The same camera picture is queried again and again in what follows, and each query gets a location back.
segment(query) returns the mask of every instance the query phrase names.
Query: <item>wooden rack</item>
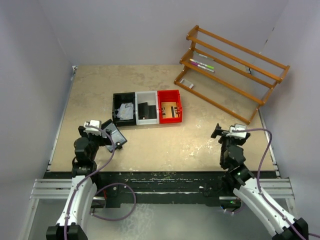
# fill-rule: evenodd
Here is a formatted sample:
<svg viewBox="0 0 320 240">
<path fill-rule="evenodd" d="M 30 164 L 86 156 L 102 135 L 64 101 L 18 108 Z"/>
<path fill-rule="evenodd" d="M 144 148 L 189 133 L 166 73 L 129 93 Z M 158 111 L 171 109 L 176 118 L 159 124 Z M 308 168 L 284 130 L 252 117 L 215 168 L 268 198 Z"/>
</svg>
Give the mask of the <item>wooden rack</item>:
<svg viewBox="0 0 320 240">
<path fill-rule="evenodd" d="M 221 42 L 224 42 L 224 43 L 226 43 L 226 44 L 228 44 L 230 46 L 233 46 L 233 47 L 235 47 L 235 48 L 237 48 L 237 49 L 239 49 L 239 50 L 241 50 L 243 52 L 246 52 L 246 53 L 248 53 L 248 54 L 250 54 L 252 56 L 255 56 L 255 57 L 257 57 L 257 58 L 259 58 L 259 59 L 261 59 L 261 60 L 263 60 L 265 62 L 268 62 L 268 63 L 270 63 L 270 64 L 272 64 L 274 66 L 277 66 L 278 68 L 283 69 L 283 72 L 282 72 L 282 74 L 280 76 L 274 75 L 274 74 L 272 74 L 272 73 L 270 73 L 270 72 L 268 72 L 268 71 L 266 71 L 266 70 L 264 70 L 264 69 L 262 69 L 262 68 L 260 68 L 258 66 L 253 65 L 252 63 L 244 61 L 244 60 L 242 60 L 242 59 L 240 59 L 240 58 L 238 58 L 236 56 L 233 56 L 233 55 L 231 55 L 231 54 L 229 54 L 229 53 L 227 53 L 227 52 L 225 52 L 225 51 L 223 51 L 223 50 L 221 50 L 221 49 L 219 49 L 217 47 L 214 47 L 214 46 L 212 46 L 212 45 L 210 45 L 210 44 L 208 44 L 208 43 L 206 43 L 204 41 L 201 41 L 201 40 L 199 40 L 197 38 L 198 32 L 201 32 L 201 33 L 206 34 L 206 35 L 208 35 L 210 37 L 213 37 L 213 38 L 215 38 L 215 39 L 217 39 L 217 40 L 219 40 Z M 243 47 L 241 45 L 238 45 L 238 44 L 236 44 L 236 43 L 234 43 L 232 41 L 229 41 L 229 40 L 227 40 L 227 39 L 225 39 L 223 37 L 215 35 L 212 32 L 204 30 L 204 29 L 200 28 L 198 25 L 196 25 L 194 28 L 191 29 L 191 31 L 189 31 L 189 33 L 186 35 L 186 39 L 191 41 L 191 45 L 190 45 L 190 48 L 188 49 L 188 51 L 180 59 L 180 64 L 184 65 L 184 68 L 183 68 L 182 72 L 176 77 L 176 79 L 174 81 L 174 84 L 176 84 L 176 85 L 180 86 L 181 88 L 187 90 L 188 92 L 198 96 L 199 98 L 202 98 L 203 100 L 205 100 L 208 103 L 216 106 L 217 108 L 225 111 L 226 113 L 234 116 L 235 118 L 243 121 L 247 125 L 249 125 L 251 123 L 251 121 L 255 117 L 257 111 L 259 110 L 259 108 L 261 106 L 263 106 L 267 102 L 270 94 L 272 93 L 272 91 L 274 90 L 276 85 L 280 84 L 283 81 L 283 79 L 287 75 L 288 70 L 290 68 L 289 65 L 287 65 L 287 66 L 283 65 L 283 64 L 281 64 L 281 63 L 279 63 L 277 61 L 274 61 L 274 60 L 272 60 L 272 59 L 270 59 L 270 58 L 268 58 L 266 56 L 263 56 L 263 55 L 261 55 L 261 54 L 259 54 L 257 52 L 254 52 L 254 51 L 252 51 L 250 49 L 247 49 L 247 48 L 245 48 L 245 47 Z M 229 58 L 229 59 L 231 59 L 231 60 L 233 60 L 235 62 L 238 62 L 239 64 L 242 64 L 242 65 L 244 65 L 244 66 L 246 66 L 246 67 L 248 67 L 248 68 L 250 68 L 250 69 L 252 69 L 254 71 L 257 71 L 258 73 L 261 73 L 261 74 L 273 79 L 274 83 L 270 84 L 270 83 L 268 83 L 268 82 L 266 82 L 266 81 L 264 81 L 264 80 L 262 80 L 262 79 L 260 79 L 258 77 L 255 77 L 255 76 L 253 76 L 253 75 L 251 75 L 251 74 L 249 74 L 249 73 L 247 73 L 247 72 L 245 72 L 245 71 L 243 71 L 243 70 L 241 70 L 241 69 L 239 69 L 239 68 L 237 68 L 237 67 L 235 67 L 233 65 L 230 65 L 229 63 L 227 63 L 225 61 L 222 61 L 222 60 L 218 59 L 217 57 L 214 57 L 214 56 L 206 53 L 205 51 L 199 50 L 199 49 L 196 48 L 196 44 L 199 44 L 199 45 L 201 45 L 201 46 L 203 46 L 203 47 L 205 47 L 205 48 L 207 48 L 209 50 L 212 50 L 212 51 L 214 51 L 214 52 L 216 52 L 218 54 L 221 54 L 221 55 L 223 55 L 223 56 L 225 56 L 225 57 L 227 57 L 227 58 Z M 249 79 L 251 79 L 251 80 L 253 80 L 253 81 L 255 81 L 255 82 L 257 82 L 257 83 L 259 83 L 259 84 L 261 84 L 261 85 L 263 85 L 265 87 L 267 87 L 267 88 L 269 88 L 269 90 L 266 92 L 266 94 L 264 95 L 264 97 L 262 99 L 259 99 L 259 98 L 255 97 L 255 96 L 252 96 L 251 94 L 239 89 L 236 86 L 233 86 L 232 84 L 230 84 L 228 82 L 225 82 L 224 80 L 212 75 L 211 73 L 203 70 L 202 68 L 199 68 L 199 67 L 191 64 L 189 62 L 189 59 L 193 57 L 194 52 L 197 52 L 198 54 L 202 54 L 204 56 L 207 56 L 210 59 L 213 59 L 216 63 L 218 63 L 220 65 L 223 65 L 223 66 L 231 69 L 232 71 L 235 71 L 238 74 L 241 74 L 241 75 L 243 75 L 243 76 L 245 76 L 245 77 L 247 77 L 247 78 L 249 78 Z M 231 89 L 231 90 L 233 90 L 233 91 L 245 96 L 246 98 L 258 103 L 258 106 L 253 111 L 250 119 L 246 119 L 246 118 L 240 116 L 239 114 L 231 111 L 230 109 L 220 105 L 219 103 L 207 98 L 206 96 L 200 94 L 199 92 L 197 92 L 197 91 L 195 91 L 195 90 L 193 90 L 191 88 L 188 88 L 187 86 L 185 86 L 182 83 L 180 83 L 181 78 L 190 69 L 192 69 L 194 71 L 197 71 L 198 73 L 201 73 L 204 76 L 206 76 L 206 77 L 208 77 L 208 78 L 210 78 L 210 79 L 212 79 L 212 80 L 214 80 L 214 81 L 216 81 L 216 82 L 228 87 L 229 89 Z"/>
</svg>

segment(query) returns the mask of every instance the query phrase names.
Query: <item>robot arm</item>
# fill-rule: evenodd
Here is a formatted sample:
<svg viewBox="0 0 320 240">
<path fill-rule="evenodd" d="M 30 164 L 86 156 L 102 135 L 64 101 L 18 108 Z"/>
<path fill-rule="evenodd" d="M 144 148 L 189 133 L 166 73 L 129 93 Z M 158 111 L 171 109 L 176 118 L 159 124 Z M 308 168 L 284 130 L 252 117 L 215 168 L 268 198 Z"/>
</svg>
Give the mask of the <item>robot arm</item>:
<svg viewBox="0 0 320 240">
<path fill-rule="evenodd" d="M 220 166 L 227 170 L 222 178 L 222 187 L 229 193 L 239 197 L 260 219 L 272 236 L 272 240 L 300 240 L 291 223 L 306 239 L 309 239 L 308 224 L 303 218 L 295 219 L 283 209 L 262 187 L 258 186 L 257 178 L 244 165 L 242 146 L 250 137 L 243 131 L 246 126 L 236 124 L 229 130 L 222 130 L 217 124 L 211 137 L 221 136 Z"/>
<path fill-rule="evenodd" d="M 115 142 L 116 149 L 121 149 L 122 145 L 127 142 L 125 137 L 120 133 L 111 119 L 103 124 L 101 121 L 91 120 L 90 122 L 85 122 L 83 126 L 79 126 L 78 131 L 81 137 L 78 138 L 73 144 L 75 157 L 72 161 L 70 193 L 63 212 L 56 222 L 56 225 L 48 227 L 46 232 L 46 240 L 64 239 L 64 226 L 66 217 L 68 218 L 68 239 L 88 240 L 85 232 L 89 211 L 93 198 L 97 192 L 96 182 L 98 181 L 98 175 L 92 175 L 84 182 L 82 181 L 88 175 L 97 170 L 95 157 L 99 147 L 106 146 L 110 152 L 113 150 L 110 139 L 106 138 L 106 136 L 103 136 L 103 134 L 94 127 L 106 129 L 106 133 L 108 133 Z M 70 206 L 69 215 L 67 215 L 70 201 L 72 201 L 72 203 Z"/>
</svg>

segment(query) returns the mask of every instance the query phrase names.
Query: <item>black metal frame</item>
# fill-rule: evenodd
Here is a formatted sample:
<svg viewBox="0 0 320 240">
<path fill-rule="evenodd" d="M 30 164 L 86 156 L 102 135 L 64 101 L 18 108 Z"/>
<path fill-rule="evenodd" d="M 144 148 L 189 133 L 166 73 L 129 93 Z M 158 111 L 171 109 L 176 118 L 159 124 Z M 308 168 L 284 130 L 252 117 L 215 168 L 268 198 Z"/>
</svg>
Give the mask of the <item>black metal frame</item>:
<svg viewBox="0 0 320 240">
<path fill-rule="evenodd" d="M 219 197 L 233 196 L 221 187 L 224 171 L 106 171 L 98 173 L 97 188 L 125 183 L 136 193 L 139 204 L 204 204 L 219 207 Z M 262 171 L 262 179 L 277 178 L 275 171 Z M 44 179 L 71 179 L 71 172 L 46 172 Z M 130 190 L 119 186 L 106 191 L 108 208 L 119 208 L 121 204 L 133 203 Z"/>
</svg>

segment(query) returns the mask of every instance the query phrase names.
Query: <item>wooden table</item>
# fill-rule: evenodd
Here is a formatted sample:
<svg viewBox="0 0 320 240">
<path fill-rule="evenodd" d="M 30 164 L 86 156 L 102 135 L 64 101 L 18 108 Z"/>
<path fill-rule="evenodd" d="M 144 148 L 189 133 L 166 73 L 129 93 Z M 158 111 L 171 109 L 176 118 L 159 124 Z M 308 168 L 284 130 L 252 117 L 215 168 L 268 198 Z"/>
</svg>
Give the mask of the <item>wooden table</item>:
<svg viewBox="0 0 320 240">
<path fill-rule="evenodd" d="M 215 66 L 220 78 L 232 80 L 247 92 L 246 78 L 223 66 Z M 181 65 L 93 65 L 79 66 L 74 78 L 69 101 L 61 125 L 52 159 L 52 172 L 70 172 L 74 154 L 74 141 L 79 138 L 78 126 L 85 121 L 112 118 L 113 93 L 179 89 L 183 107 L 180 124 L 144 125 L 119 128 L 128 142 L 117 150 L 104 171 L 221 171 L 218 139 L 210 138 L 217 123 L 223 129 L 241 123 L 231 115 L 174 85 Z M 196 72 L 187 73 L 186 79 L 196 90 L 212 96 L 241 115 L 250 114 L 254 103 L 224 88 Z M 257 114 L 248 128 L 261 128 Z M 265 134 L 254 132 L 244 144 L 246 166 L 256 171 L 266 148 Z M 95 161 L 99 166 L 110 153 L 101 147 Z M 273 171 L 270 154 L 266 156 L 263 171 Z"/>
</svg>

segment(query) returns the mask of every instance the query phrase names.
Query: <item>purple marker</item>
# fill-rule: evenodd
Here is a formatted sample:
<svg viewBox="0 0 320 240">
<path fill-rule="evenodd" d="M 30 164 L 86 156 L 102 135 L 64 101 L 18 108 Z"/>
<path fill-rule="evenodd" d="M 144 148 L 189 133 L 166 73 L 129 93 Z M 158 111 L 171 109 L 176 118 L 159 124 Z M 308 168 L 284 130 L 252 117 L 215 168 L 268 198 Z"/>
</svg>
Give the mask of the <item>purple marker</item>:
<svg viewBox="0 0 320 240">
<path fill-rule="evenodd" d="M 191 62 L 193 65 L 195 65 L 195 66 L 197 66 L 198 68 L 201 68 L 201 69 L 204 69 L 204 70 L 208 70 L 208 71 L 210 71 L 210 72 L 215 72 L 214 70 L 211 70 L 211 69 L 209 69 L 209 68 L 206 68 L 205 66 L 201 66 L 200 64 L 198 64 L 198 63 L 196 63 L 196 62 L 194 62 L 194 61 L 192 61 Z"/>
</svg>

